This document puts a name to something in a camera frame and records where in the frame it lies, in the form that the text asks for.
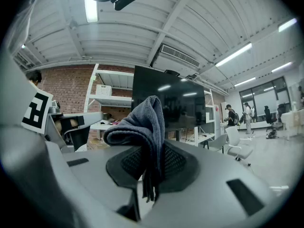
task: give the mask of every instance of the black hair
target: black hair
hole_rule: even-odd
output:
[[[248,104],[248,102],[245,102],[245,106],[248,106],[249,109],[251,110],[251,106]]]
[[[31,80],[33,82],[40,83],[42,80],[41,72],[39,70],[35,70],[33,72],[30,72],[27,74],[28,80]]]

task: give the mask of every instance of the white chair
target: white chair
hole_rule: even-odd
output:
[[[229,148],[227,154],[235,156],[237,161],[245,160],[253,151],[253,148],[248,144],[240,143],[241,140],[252,141],[252,139],[241,139],[239,137],[237,127],[229,127],[226,129],[229,138]]]
[[[212,148],[217,149],[216,151],[222,150],[222,153],[224,153],[224,145],[226,144],[227,136],[228,136],[228,134],[225,133],[225,134],[221,135],[220,137],[218,137],[216,140],[209,141],[208,145],[207,145],[208,149],[209,149],[209,147],[212,147]]]

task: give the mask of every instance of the gray towel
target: gray towel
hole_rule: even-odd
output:
[[[108,145],[138,145],[150,149],[150,161],[143,176],[143,194],[154,200],[153,186],[156,189],[162,174],[162,151],[165,138],[165,122],[161,102],[157,96],[149,96],[124,118],[117,126],[104,133]]]

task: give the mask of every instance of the ceiling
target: ceiling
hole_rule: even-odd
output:
[[[136,0],[122,11],[103,2],[98,18],[86,21],[84,0],[38,0],[16,62],[25,70],[88,63],[148,67],[165,44],[200,62],[199,80],[231,89],[304,58],[297,24],[278,32],[294,18],[280,0]],[[249,51],[214,66],[249,42]]]

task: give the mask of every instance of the fluorescent light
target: fluorescent light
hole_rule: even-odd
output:
[[[88,23],[97,22],[97,2],[94,0],[85,0],[85,15]]]
[[[191,96],[191,95],[196,95],[197,93],[188,93],[188,94],[184,94],[182,96]]]
[[[158,89],[158,91],[163,91],[163,90],[169,89],[170,87],[171,87],[171,85],[164,85],[164,86],[160,87]]]
[[[279,27],[279,32],[281,32],[281,31],[283,31],[284,29],[286,29],[286,28],[292,26],[292,25],[295,24],[296,22],[297,22],[297,21],[296,21],[296,18],[289,20],[288,22],[286,22],[285,24],[283,24],[283,25],[281,25],[281,26]]]
[[[218,62],[215,66],[217,66],[217,67],[222,66],[224,63],[229,62],[230,60],[234,59],[238,55],[242,54],[243,52],[245,52],[245,51],[247,51],[251,48],[252,48],[252,44],[249,43],[246,46],[244,46],[243,48],[241,48],[240,50],[238,50],[237,52],[230,55],[229,57],[227,57],[224,60],[221,60],[220,62]]]
[[[237,86],[240,86],[240,85],[242,85],[242,84],[245,84],[245,83],[250,82],[250,81],[255,80],[255,79],[256,79],[256,77],[251,78],[251,79],[249,79],[249,80],[246,80],[246,81],[244,81],[244,82],[242,82],[242,83],[236,84],[236,85],[234,85],[234,86],[237,87]]]
[[[264,91],[267,91],[267,90],[270,90],[270,89],[273,89],[273,87],[267,88],[267,89],[265,89]]]
[[[277,71],[277,70],[280,70],[280,69],[283,68],[283,67],[287,67],[287,66],[289,66],[289,65],[292,65],[292,62],[286,63],[286,64],[284,64],[283,66],[277,67],[276,69],[272,70],[271,72],[273,73],[273,72],[275,72],[275,71]]]
[[[248,96],[251,96],[252,94],[248,94],[248,95],[245,95],[245,96],[242,96],[242,98],[245,98],[245,97],[248,97]]]

